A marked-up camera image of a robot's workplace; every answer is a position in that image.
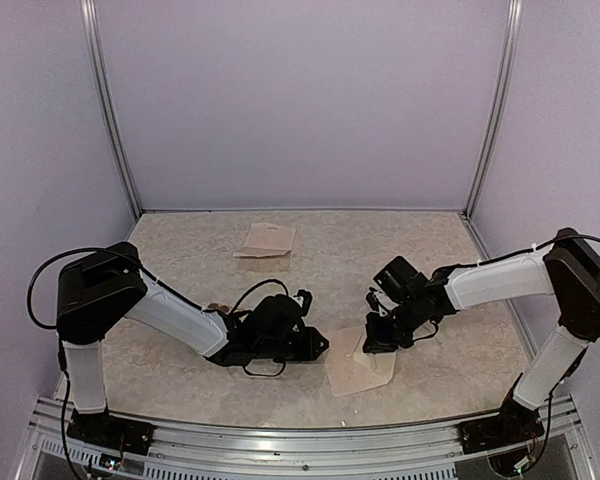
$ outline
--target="beige napkin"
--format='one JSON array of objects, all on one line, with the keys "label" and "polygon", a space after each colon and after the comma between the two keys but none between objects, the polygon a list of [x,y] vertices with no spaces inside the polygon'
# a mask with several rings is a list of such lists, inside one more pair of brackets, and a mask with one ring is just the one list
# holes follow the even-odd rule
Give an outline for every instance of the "beige napkin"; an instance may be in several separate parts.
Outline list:
[{"label": "beige napkin", "polygon": [[367,355],[362,352],[363,325],[325,333],[329,350],[325,367],[334,397],[371,390],[393,378],[396,354]]},{"label": "beige napkin", "polygon": [[234,252],[234,257],[277,257],[293,247],[296,229],[273,223],[252,223],[244,246]]}]

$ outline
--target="black mount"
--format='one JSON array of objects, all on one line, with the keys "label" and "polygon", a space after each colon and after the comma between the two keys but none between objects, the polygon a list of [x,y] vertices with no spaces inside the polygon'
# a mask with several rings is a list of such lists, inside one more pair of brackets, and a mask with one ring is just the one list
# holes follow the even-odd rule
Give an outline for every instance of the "black mount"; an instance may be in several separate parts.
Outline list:
[{"label": "black mount", "polygon": [[71,415],[67,436],[98,447],[146,456],[155,427],[147,422],[102,413]]},{"label": "black mount", "polygon": [[64,266],[58,277],[58,336],[75,345],[102,340],[147,293],[138,250],[129,242],[108,247],[131,260],[99,252]]},{"label": "black mount", "polygon": [[304,324],[311,293],[299,290],[297,296],[302,306],[291,297],[275,295],[266,297],[253,311],[219,312],[227,325],[229,343],[207,360],[223,367],[245,367],[257,358],[275,363],[317,360],[329,348],[329,341],[315,327]]},{"label": "black mount", "polygon": [[520,377],[509,390],[497,415],[458,425],[465,454],[506,447],[531,440],[534,435],[537,438],[544,435],[538,410],[529,410],[513,400],[513,390]]},{"label": "black mount", "polygon": [[444,290],[453,268],[439,268],[429,280],[403,257],[389,262],[374,281],[398,306],[387,312],[372,292],[367,294],[372,311],[367,314],[363,352],[386,353],[410,348],[418,327],[428,321],[438,324],[445,315],[456,313]]}]

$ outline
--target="vertical metal pole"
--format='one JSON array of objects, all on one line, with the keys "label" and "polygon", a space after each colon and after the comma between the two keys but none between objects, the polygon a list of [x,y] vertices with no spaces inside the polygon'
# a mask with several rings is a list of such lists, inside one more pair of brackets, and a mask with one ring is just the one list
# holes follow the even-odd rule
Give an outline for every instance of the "vertical metal pole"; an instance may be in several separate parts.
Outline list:
[{"label": "vertical metal pole", "polygon": [[502,121],[502,114],[507,100],[509,80],[511,79],[511,73],[513,72],[513,61],[516,55],[521,17],[522,0],[509,0],[509,14],[507,16],[507,26],[505,29],[504,45],[502,47],[502,56],[500,58],[500,68],[498,70],[495,95],[489,113],[487,132],[480,148],[478,167],[476,168],[476,173],[473,177],[469,198],[467,199],[464,210],[469,221],[471,221],[473,214],[475,213],[480,194],[484,187],[487,170],[489,169],[493,157],[493,150],[495,148],[498,130],[500,129],[500,123]]},{"label": "vertical metal pole", "polygon": [[89,56],[91,58],[91,67],[96,80],[96,90],[100,100],[102,109],[102,117],[104,119],[109,140],[111,141],[111,149],[113,157],[120,174],[120,180],[124,189],[129,208],[137,221],[142,215],[142,206],[140,197],[133,182],[131,169],[127,161],[127,156],[120,137],[120,129],[116,114],[113,110],[113,102],[111,100],[111,92],[107,83],[107,72],[102,54],[102,44],[100,42],[100,32],[98,30],[98,16],[94,0],[80,0],[80,9],[82,12],[82,23],[84,24],[85,34],[87,36],[87,46],[89,48]]}]

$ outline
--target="metal frame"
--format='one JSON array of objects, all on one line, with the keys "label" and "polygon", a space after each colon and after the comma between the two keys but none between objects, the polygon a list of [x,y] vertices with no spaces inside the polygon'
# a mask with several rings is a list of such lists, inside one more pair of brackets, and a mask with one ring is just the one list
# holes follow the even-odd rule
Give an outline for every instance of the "metal frame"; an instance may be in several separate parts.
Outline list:
[{"label": "metal frame", "polygon": [[95,1],[80,0],[80,10],[82,12],[82,23],[84,24],[84,31],[87,37],[91,67],[96,81],[96,90],[102,109],[102,118],[107,128],[109,140],[111,141],[113,157],[120,175],[127,203],[129,204],[133,218],[137,221],[143,213],[142,204],[133,181],[131,168],[129,167],[129,162],[127,161],[122,138],[120,136],[118,120],[113,108],[113,100],[107,82],[107,71],[102,53],[102,44],[100,42],[100,31],[98,29],[98,15]]},{"label": "metal frame", "polygon": [[[487,131],[484,136],[478,165],[472,180],[471,188],[467,203],[463,213],[468,219],[471,219],[475,213],[480,194],[484,187],[487,170],[491,163],[493,150],[500,128],[502,115],[507,98],[509,81],[513,71],[513,63],[515,59],[516,46],[518,43],[518,35],[520,31],[520,23],[522,17],[522,2],[523,0],[509,0],[509,11],[507,15],[507,23],[505,27],[505,38],[500,58],[500,66],[498,69],[498,77],[494,98],[487,121]],[[113,99],[107,81],[106,66],[102,51],[102,43],[100,40],[100,31],[98,27],[98,15],[95,0],[80,0],[82,21],[85,28],[87,45],[91,58],[91,65],[96,80],[96,88],[98,98],[102,109],[102,116],[107,128],[107,133],[111,141],[111,148],[116,163],[116,168],[120,175],[125,197],[129,204],[129,208],[137,221],[145,210],[142,208],[140,195],[133,181],[133,174],[127,160],[120,127],[118,126],[117,117],[113,107]],[[182,210],[151,210],[147,213],[171,213],[171,212],[194,212],[205,211],[206,209],[182,209]]]},{"label": "metal frame", "polygon": [[[41,453],[63,457],[59,443],[60,410],[59,401],[38,400],[14,477],[16,480],[32,478]],[[67,418],[70,418],[71,410],[69,404]],[[125,462],[134,466],[135,474],[124,474],[129,478],[173,480],[192,479],[198,475],[198,478],[235,480],[263,477],[384,480],[402,475],[408,478],[409,474],[418,472],[422,472],[422,478],[426,478],[425,472],[452,471],[455,475],[453,465],[457,461],[486,456],[486,452],[463,454],[457,425],[493,413],[383,427],[294,430],[221,427],[118,415],[149,421],[156,426],[147,457],[125,455]],[[546,405],[540,409],[540,414],[546,421]],[[551,436],[565,435],[579,478],[595,480],[589,446],[582,434],[580,418],[571,397],[555,399]],[[90,457],[115,453],[73,440],[69,440],[69,450],[74,462],[83,465]]]},{"label": "metal frame", "polygon": [[489,120],[487,122],[487,132],[480,147],[480,157],[469,198],[464,209],[465,215],[471,219],[475,213],[480,194],[484,187],[487,170],[493,157],[493,150],[502,121],[502,114],[507,101],[507,91],[509,81],[513,72],[513,62],[518,45],[518,34],[520,32],[520,22],[522,19],[522,0],[509,0],[509,14],[507,16],[507,26],[505,29],[504,45],[502,47],[502,56],[500,58],[500,67],[498,71],[498,80],[496,90],[491,104]]}]

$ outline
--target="speckled floor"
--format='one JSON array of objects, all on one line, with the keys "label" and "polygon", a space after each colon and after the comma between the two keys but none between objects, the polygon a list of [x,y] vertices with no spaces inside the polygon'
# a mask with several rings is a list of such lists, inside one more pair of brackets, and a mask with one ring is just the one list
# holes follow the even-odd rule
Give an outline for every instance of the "speckled floor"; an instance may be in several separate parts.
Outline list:
[{"label": "speckled floor", "polygon": [[[297,229],[281,258],[238,259],[251,222]],[[232,212],[144,215],[130,241],[144,264],[197,303],[233,304],[249,286],[277,277],[310,290],[306,323],[322,332],[364,323],[364,296],[389,260],[403,255],[429,275],[478,253],[453,213],[386,211]],[[254,306],[263,289],[250,297]],[[340,427],[438,419],[496,408],[527,364],[502,304],[461,312],[438,336],[397,356],[386,386],[335,398],[321,361],[290,364],[278,378],[215,366],[184,344],[128,320],[104,349],[113,410],[250,427]]]}]

